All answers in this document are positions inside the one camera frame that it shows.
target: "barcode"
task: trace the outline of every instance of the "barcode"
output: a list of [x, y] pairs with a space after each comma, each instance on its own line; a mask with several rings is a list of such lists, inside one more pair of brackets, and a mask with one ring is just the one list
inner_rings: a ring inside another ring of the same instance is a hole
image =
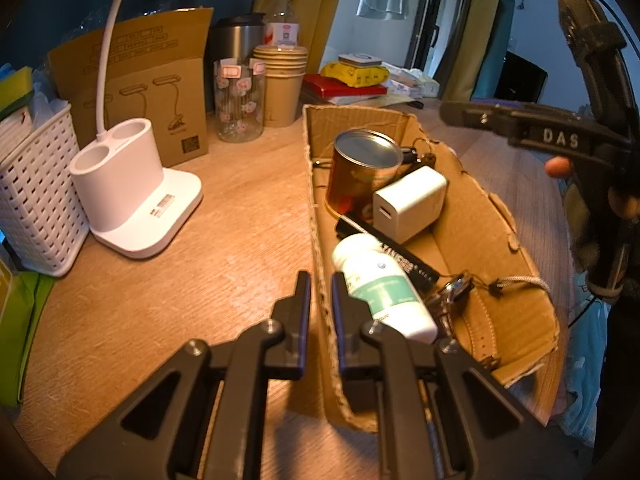
[[166, 194], [162, 197], [162, 200], [158, 202], [155, 208], [151, 210], [151, 216], [155, 216], [160, 218], [162, 213], [166, 211], [166, 209], [170, 206], [171, 202], [175, 199], [175, 195]]
[[200, 139], [198, 136], [187, 137], [182, 140], [182, 152], [189, 153], [200, 149]]

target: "jar with stickers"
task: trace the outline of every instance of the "jar with stickers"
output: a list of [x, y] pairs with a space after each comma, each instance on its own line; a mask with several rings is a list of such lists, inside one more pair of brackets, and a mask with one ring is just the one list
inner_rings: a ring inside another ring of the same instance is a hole
[[228, 58], [214, 63], [214, 100], [220, 139], [248, 142], [262, 133], [265, 71], [265, 63], [254, 58]]
[[264, 15], [264, 43], [273, 45], [298, 44], [298, 17], [290, 0], [271, 0]]

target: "red book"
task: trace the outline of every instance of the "red book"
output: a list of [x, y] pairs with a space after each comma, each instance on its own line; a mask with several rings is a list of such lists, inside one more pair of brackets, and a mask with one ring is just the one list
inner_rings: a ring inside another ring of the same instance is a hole
[[364, 88], [351, 88], [342, 81], [331, 77], [323, 77], [320, 74], [306, 74], [303, 83], [305, 88], [311, 90], [322, 99], [345, 95], [384, 95], [386, 87], [382, 85], [367, 86]]

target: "stack of paper cups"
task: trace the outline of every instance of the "stack of paper cups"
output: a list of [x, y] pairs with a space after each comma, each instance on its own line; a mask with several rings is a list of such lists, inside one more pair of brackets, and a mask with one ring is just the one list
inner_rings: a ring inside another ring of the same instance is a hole
[[264, 89], [264, 125], [271, 128], [289, 126], [296, 119], [307, 52], [303, 46], [263, 45], [254, 57], [266, 65]]

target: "lamp arm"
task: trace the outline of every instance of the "lamp arm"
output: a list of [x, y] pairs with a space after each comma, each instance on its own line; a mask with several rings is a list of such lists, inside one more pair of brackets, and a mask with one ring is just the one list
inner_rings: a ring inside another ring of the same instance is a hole
[[107, 83], [107, 64], [109, 62], [109, 50], [111, 47], [111, 36], [113, 35], [113, 27], [116, 23], [116, 17], [122, 0], [113, 0], [107, 22], [104, 26], [102, 35], [102, 47], [100, 48], [100, 63], [98, 65], [98, 87], [95, 99], [95, 129], [97, 132], [97, 140], [104, 140], [106, 128], [104, 127], [104, 92]]

